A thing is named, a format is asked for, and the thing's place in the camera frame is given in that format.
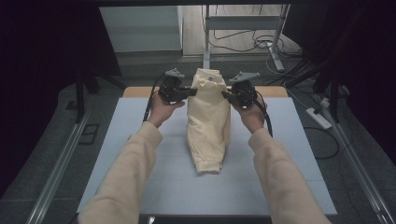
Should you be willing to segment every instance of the person's left hand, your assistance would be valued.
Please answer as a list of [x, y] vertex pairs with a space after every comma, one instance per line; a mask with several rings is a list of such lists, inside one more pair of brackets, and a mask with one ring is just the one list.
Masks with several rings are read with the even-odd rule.
[[159, 128], [164, 121], [169, 119], [175, 109], [182, 107], [184, 102], [177, 102], [175, 104], [169, 104], [161, 98], [160, 94], [155, 93], [152, 96], [151, 110], [148, 118], [148, 122], [152, 123], [155, 127]]

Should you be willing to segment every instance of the white wall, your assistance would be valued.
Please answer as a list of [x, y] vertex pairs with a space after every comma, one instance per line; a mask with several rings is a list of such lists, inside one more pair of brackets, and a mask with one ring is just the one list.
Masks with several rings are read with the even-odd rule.
[[180, 50], [181, 7], [101, 7], [115, 52]]

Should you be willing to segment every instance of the beige pants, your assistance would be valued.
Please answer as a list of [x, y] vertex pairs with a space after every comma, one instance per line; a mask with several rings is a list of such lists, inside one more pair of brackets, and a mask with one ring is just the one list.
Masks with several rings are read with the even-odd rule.
[[219, 172], [230, 139], [230, 104], [221, 92], [226, 84], [217, 70], [198, 69], [188, 99], [187, 138], [198, 174]]

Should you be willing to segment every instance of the wooden floor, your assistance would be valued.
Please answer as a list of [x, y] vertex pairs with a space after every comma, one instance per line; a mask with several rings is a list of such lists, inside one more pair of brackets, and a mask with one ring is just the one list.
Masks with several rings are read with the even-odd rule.
[[[205, 45], [205, 31], [203, 20], [205, 17], [205, 6], [184, 6], [183, 10], [183, 54], [189, 55], [202, 55], [204, 53]], [[218, 5], [210, 6], [209, 12], [211, 16], [215, 15], [266, 15], [278, 16], [281, 11], [281, 5]], [[254, 49], [253, 38], [261, 35], [273, 35], [275, 31], [250, 31], [240, 35], [234, 35], [227, 38], [221, 38], [226, 35], [232, 35], [241, 31], [210, 31], [209, 40], [213, 45], [223, 46], [225, 48], [211, 47], [211, 54], [235, 54], [235, 53], [261, 53], [267, 54], [268, 49]], [[281, 35], [282, 41], [279, 41], [278, 46], [281, 50], [286, 52], [298, 52], [299, 46], [293, 41]], [[260, 40], [272, 40], [271, 36], [263, 36]]]

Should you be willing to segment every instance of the human hand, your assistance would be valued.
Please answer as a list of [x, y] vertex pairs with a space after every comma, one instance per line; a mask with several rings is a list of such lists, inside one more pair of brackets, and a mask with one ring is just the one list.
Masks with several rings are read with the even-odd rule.
[[[267, 104], [264, 104], [264, 101], [260, 96], [257, 96], [257, 101], [265, 108], [267, 107]], [[251, 133], [254, 133], [264, 127], [264, 114], [255, 104], [251, 105], [248, 108], [233, 105], [233, 108], [241, 115], [242, 122]]]
[[169, 104], [161, 98], [160, 94], [155, 93], [151, 100], [151, 110], [148, 118], [148, 122], [152, 123], [155, 127], [159, 128], [164, 121], [169, 119], [175, 109], [182, 107], [184, 102], [177, 102], [175, 104]]

